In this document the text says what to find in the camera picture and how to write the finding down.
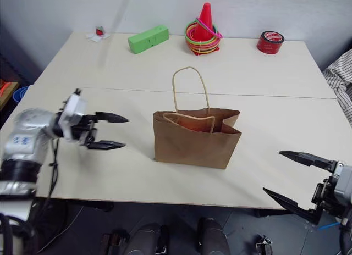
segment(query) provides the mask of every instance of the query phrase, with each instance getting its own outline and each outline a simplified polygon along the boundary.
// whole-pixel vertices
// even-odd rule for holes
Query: brown paper bag
[[[202,81],[207,108],[178,110],[175,75],[184,69],[194,69]],[[176,71],[172,78],[176,112],[157,111],[153,114],[155,160],[225,169],[240,139],[234,129],[238,110],[210,108],[202,76],[193,67]]]

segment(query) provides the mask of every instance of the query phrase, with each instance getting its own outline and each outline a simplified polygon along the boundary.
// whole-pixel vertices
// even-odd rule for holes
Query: paper bag handle
[[[184,114],[180,114],[180,113],[175,113],[175,112],[165,112],[163,114],[163,118],[175,125],[179,125],[178,123],[170,120],[167,115],[176,115],[179,117],[184,117],[184,118],[189,118],[189,119],[195,119],[195,120],[206,120],[206,119],[212,119],[212,123],[211,123],[211,128],[210,128],[210,133],[213,133],[214,130],[214,126],[215,126],[215,117],[214,116],[209,116],[209,117],[205,117],[205,118],[197,118],[197,117],[192,117],[192,116],[188,116],[188,115],[184,115]]]
[[[174,102],[175,102],[175,109],[176,109],[176,112],[178,113],[178,107],[177,107],[177,101],[176,101],[176,89],[175,89],[175,75],[176,75],[178,72],[180,72],[180,71],[182,71],[182,70],[185,70],[185,69],[193,69],[193,70],[195,70],[195,71],[198,73],[199,78],[200,78],[200,81],[201,81],[202,84],[203,84],[204,93],[205,93],[205,99],[206,99],[206,101],[207,101],[207,106],[208,106],[208,109],[209,109],[210,106],[209,106],[209,99],[208,99],[207,88],[206,88],[206,86],[205,86],[205,84],[204,84],[202,75],[201,75],[200,72],[199,72],[197,69],[195,69],[194,67],[187,66],[187,67],[183,67],[183,68],[177,70],[177,71],[174,73],[174,75],[172,76],[172,89],[173,89],[173,91],[174,91]]]

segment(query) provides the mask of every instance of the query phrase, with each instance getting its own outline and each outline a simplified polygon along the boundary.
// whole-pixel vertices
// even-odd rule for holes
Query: stack of rings
[[[197,24],[200,24],[204,29],[210,32],[213,37],[205,42],[195,41],[193,39],[194,31],[197,27]],[[220,43],[220,39],[223,38],[222,34],[217,30],[215,25],[213,25],[214,31],[209,29],[199,18],[196,18],[195,21],[189,23],[185,29],[185,38],[188,47],[195,53],[195,54],[205,54],[211,53],[215,51]]]

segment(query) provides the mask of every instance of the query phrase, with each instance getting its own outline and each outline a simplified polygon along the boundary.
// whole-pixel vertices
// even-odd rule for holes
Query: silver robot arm
[[[44,163],[57,114],[27,109],[18,114],[7,139],[1,166],[0,195],[34,196],[37,174]]]
[[[84,115],[86,102],[76,90],[64,102],[59,113],[27,109],[15,119],[14,130],[4,147],[0,170],[0,199],[31,199],[36,192],[37,175],[44,163],[50,140],[64,137],[88,149],[116,149],[125,144],[115,141],[95,142],[99,120],[123,123],[128,120],[112,113]]]

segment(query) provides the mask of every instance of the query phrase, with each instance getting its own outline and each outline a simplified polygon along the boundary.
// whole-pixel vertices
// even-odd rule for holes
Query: blue cable
[[[337,225],[339,225],[339,224],[340,224],[340,223],[336,222],[336,223],[333,223],[333,224],[321,226],[321,227],[318,228],[318,230],[328,229],[328,228],[331,228],[332,226],[337,226]]]

